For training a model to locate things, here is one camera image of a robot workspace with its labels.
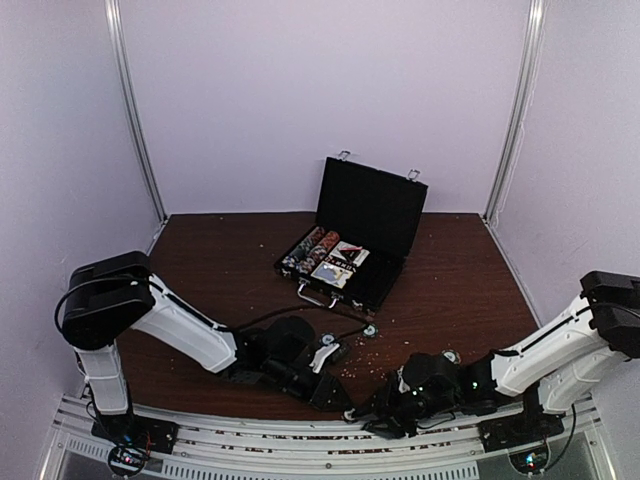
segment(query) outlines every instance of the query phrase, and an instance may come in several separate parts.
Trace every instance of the stack of poker chips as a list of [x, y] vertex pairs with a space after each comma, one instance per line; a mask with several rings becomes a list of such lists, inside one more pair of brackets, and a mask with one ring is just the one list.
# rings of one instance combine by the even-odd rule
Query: stack of poker chips
[[311, 249], [307, 258], [300, 262], [298, 271], [300, 273], [311, 273], [339, 241], [340, 235], [336, 232], [331, 231], [327, 233], [324, 238], [320, 240], [320, 243]]
[[311, 233], [307, 235], [304, 240], [302, 240], [296, 248], [294, 248], [291, 253], [284, 258], [284, 260], [282, 260], [282, 265], [288, 268], [296, 268], [300, 263], [300, 260], [305, 258], [311, 249], [316, 246], [320, 240], [322, 240], [324, 234], [324, 228], [314, 228]]

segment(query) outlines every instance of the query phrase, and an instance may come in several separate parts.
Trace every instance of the black plastic housing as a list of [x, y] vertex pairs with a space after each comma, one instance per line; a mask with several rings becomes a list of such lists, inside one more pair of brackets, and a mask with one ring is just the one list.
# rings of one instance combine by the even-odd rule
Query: black plastic housing
[[640, 277], [593, 271], [580, 283], [591, 305], [591, 327], [613, 350], [640, 358]]
[[147, 280], [150, 275], [149, 257], [137, 251], [76, 269], [69, 280], [70, 289], [96, 279], [123, 280], [87, 284], [69, 296], [62, 320], [65, 340], [82, 350], [98, 350], [113, 343], [155, 304], [148, 284], [132, 285], [127, 278]]

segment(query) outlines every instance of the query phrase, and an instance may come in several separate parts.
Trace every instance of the deck of cards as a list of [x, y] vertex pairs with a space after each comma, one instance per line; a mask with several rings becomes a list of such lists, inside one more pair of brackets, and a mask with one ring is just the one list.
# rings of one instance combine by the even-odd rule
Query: deck of cards
[[311, 276], [329, 285], [343, 288], [368, 255], [369, 250], [340, 241], [320, 262]]

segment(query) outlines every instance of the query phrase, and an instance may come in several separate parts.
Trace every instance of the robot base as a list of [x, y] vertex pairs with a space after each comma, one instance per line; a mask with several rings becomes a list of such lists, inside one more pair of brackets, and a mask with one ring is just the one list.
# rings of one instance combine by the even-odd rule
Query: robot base
[[[138, 415], [134, 415], [134, 418], [136, 425], [139, 426], [141, 430], [149, 432], [149, 437], [151, 439], [150, 450], [152, 452], [166, 454], [173, 452], [173, 446], [175, 445], [176, 438], [178, 436], [177, 423], [157, 420], [149, 417], [140, 417]], [[93, 423], [91, 435], [112, 441], [112, 437], [110, 437], [97, 422]], [[145, 450], [147, 448], [146, 439], [142, 438], [139, 441], [134, 442], [133, 446], [141, 450]]]
[[564, 432], [562, 415], [540, 415], [536, 423], [523, 414], [487, 420], [478, 425], [485, 452], [535, 443]]

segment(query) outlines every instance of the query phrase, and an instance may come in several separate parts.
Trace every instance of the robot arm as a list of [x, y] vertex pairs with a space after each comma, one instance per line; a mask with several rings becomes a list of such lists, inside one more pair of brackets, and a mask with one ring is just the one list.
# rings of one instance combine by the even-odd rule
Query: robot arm
[[[559, 417], [577, 399], [621, 362], [640, 358], [640, 278], [591, 272], [582, 286], [552, 322], [475, 363], [461, 366], [445, 354], [411, 355], [345, 418], [370, 418], [366, 430], [400, 438], [415, 435], [418, 422], [437, 413], [485, 415], [522, 395], [518, 418], [481, 423], [485, 450], [562, 433]], [[525, 435], [514, 438], [514, 431]]]
[[116, 337], [128, 328], [158, 338], [226, 380], [266, 383], [324, 411], [352, 405], [340, 382], [323, 370], [339, 342], [307, 353], [315, 332], [299, 317], [277, 319], [267, 329], [232, 330], [180, 299], [151, 273], [141, 252], [77, 269], [56, 318], [65, 300], [59, 328], [82, 363], [97, 421], [110, 439], [134, 438], [139, 423], [116, 347]]

